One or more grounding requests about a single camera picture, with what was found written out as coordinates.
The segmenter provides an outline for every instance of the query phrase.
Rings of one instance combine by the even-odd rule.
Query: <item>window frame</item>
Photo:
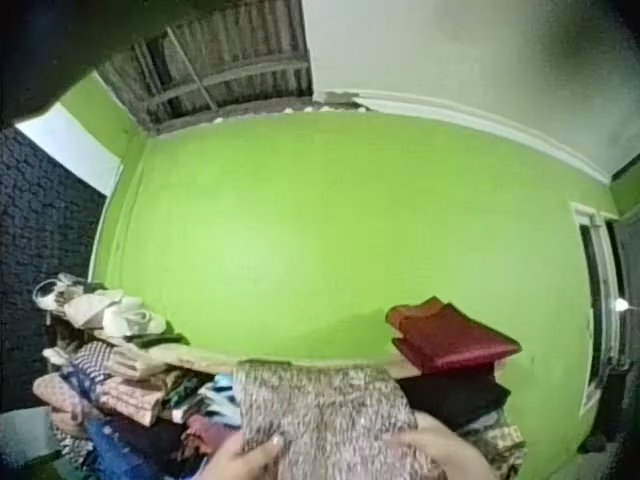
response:
[[[601,355],[603,358],[603,362],[601,363],[602,371],[593,380],[590,380],[592,370],[591,364],[594,354],[594,314],[591,306],[589,306],[588,311],[589,357],[586,364],[585,386],[580,407],[580,415],[583,415],[600,400],[602,388],[608,375],[608,370],[610,369],[611,364],[618,361],[620,357],[620,315],[615,309],[615,300],[618,298],[618,283],[611,238],[605,224],[605,220],[617,220],[618,217],[611,213],[600,212],[595,208],[576,203],[572,203],[571,207],[573,218],[576,223],[576,233],[578,235],[580,250],[584,257],[585,270],[588,269],[588,260],[584,251],[582,238],[580,237],[580,225],[588,225],[591,228],[592,238],[594,239],[596,261],[598,263],[600,285],[603,292],[601,345]],[[607,364],[606,359],[612,359],[613,362]]]

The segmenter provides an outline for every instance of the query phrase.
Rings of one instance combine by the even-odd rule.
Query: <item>black textured wall panel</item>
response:
[[[44,314],[31,301],[40,281],[86,277],[105,196],[15,128],[0,132],[0,411],[38,405],[46,373]]]

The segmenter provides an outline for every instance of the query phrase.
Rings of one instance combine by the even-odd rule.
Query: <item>black cloth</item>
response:
[[[118,439],[131,447],[145,460],[170,477],[182,477],[195,473],[202,457],[182,458],[182,433],[184,425],[158,419],[150,427],[124,416],[105,420],[105,425],[117,433]]]
[[[411,408],[434,416],[452,430],[504,407],[511,395],[487,368],[420,375],[397,382]]]

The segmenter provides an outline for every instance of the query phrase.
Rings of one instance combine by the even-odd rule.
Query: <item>red folded cloth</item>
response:
[[[194,447],[203,455],[213,455],[224,441],[233,434],[233,430],[219,423],[212,423],[202,415],[192,415],[187,419],[189,427],[182,439],[188,446]]]
[[[521,345],[436,297],[392,308],[387,322],[404,338],[393,344],[423,373],[488,365],[522,350]]]
[[[409,318],[426,318],[438,313],[444,303],[438,297],[431,297],[418,305],[397,305],[387,312],[386,320],[393,328],[402,332],[402,324]]]

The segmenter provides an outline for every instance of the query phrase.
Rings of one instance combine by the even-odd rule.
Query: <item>stack of clothes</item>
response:
[[[58,330],[56,347],[43,352],[56,371],[33,385],[50,406],[62,455],[100,479],[193,478],[242,428],[246,450],[284,436],[266,478],[442,480],[426,454],[394,452],[383,440],[415,429],[415,411],[474,444],[497,478],[514,478],[524,460],[524,439],[504,412],[510,392],[494,377],[496,362],[520,344],[435,297],[387,314],[400,334],[394,345],[419,371],[395,380],[363,366],[247,361],[215,376],[178,369],[144,351],[184,337],[165,333],[164,320],[139,299],[63,274],[34,299],[48,317],[82,330],[108,324],[127,342],[114,347]],[[72,341],[60,342],[60,332]]]
[[[526,448],[504,406],[511,392],[496,382],[495,365],[520,352],[513,338],[431,297],[391,308],[393,344],[420,375],[397,381],[414,410],[434,416],[475,444],[501,479],[514,478]]]
[[[50,407],[61,453],[99,478],[189,478],[240,426],[229,375],[154,362],[92,341],[34,393]]]

